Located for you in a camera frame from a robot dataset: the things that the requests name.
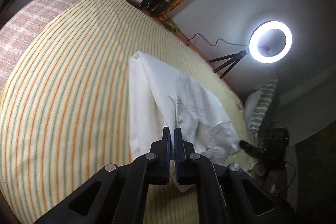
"illuminated ring light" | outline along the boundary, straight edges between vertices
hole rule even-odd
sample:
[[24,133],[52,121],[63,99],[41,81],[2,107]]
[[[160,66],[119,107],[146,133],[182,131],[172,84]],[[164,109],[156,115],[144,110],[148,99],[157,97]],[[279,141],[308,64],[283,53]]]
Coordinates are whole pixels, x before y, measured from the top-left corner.
[[[275,56],[267,57],[261,55],[258,50],[258,42],[260,38],[269,30],[278,29],[285,34],[286,37],[286,44],[283,50]],[[292,33],[290,29],[282,22],[279,21],[269,21],[261,24],[252,34],[249,44],[250,54],[253,58],[261,63],[273,63],[279,61],[283,58],[291,48],[292,45]]]

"pillow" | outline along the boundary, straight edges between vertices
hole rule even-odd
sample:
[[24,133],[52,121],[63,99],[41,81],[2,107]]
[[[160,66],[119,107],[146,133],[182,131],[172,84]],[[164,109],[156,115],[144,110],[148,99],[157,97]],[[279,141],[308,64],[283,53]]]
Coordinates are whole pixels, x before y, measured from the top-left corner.
[[278,77],[251,93],[246,99],[245,120],[255,146],[258,146],[258,132],[275,97],[277,86]]

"green and white striped fabric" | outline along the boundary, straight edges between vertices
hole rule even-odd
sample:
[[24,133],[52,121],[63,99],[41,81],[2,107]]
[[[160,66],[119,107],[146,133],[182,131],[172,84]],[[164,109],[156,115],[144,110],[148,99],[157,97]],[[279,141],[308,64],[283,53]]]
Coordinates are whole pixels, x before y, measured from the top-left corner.
[[258,103],[253,111],[252,121],[249,128],[250,134],[252,134],[255,138],[258,137],[259,128],[275,96],[278,82],[279,82],[278,77],[276,77],[271,82],[267,83],[266,85],[263,85],[260,88],[261,91],[260,99],[258,100]]
[[[131,161],[128,59],[141,51],[198,80],[249,141],[237,96],[206,62],[125,0],[83,0],[29,45],[0,102],[0,187],[19,218],[33,223],[107,163]],[[248,170],[240,152],[225,164]],[[194,190],[149,188],[144,223],[197,223]]]

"white cloth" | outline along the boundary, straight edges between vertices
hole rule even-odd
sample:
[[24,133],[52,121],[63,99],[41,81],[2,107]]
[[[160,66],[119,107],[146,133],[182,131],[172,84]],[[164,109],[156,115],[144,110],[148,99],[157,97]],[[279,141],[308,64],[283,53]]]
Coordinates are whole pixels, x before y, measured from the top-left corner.
[[219,99],[195,79],[137,52],[129,60],[130,150],[132,160],[148,153],[168,126],[214,163],[239,151],[238,138]]

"round metal bolt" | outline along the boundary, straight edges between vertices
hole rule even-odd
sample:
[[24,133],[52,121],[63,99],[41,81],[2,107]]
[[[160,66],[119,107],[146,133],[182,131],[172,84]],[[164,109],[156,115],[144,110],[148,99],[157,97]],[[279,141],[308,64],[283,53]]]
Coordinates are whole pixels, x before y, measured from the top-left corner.
[[146,159],[148,160],[154,160],[156,158],[156,155],[152,152],[146,154]]
[[192,159],[192,160],[198,160],[201,156],[199,155],[199,153],[191,153],[189,155],[189,157]]
[[114,171],[116,168],[117,168],[117,167],[116,167],[114,164],[106,164],[106,165],[105,165],[105,170],[106,170],[107,172],[112,172],[112,171]]
[[237,172],[240,169],[238,164],[230,164],[229,168],[231,171],[234,171],[234,172]]

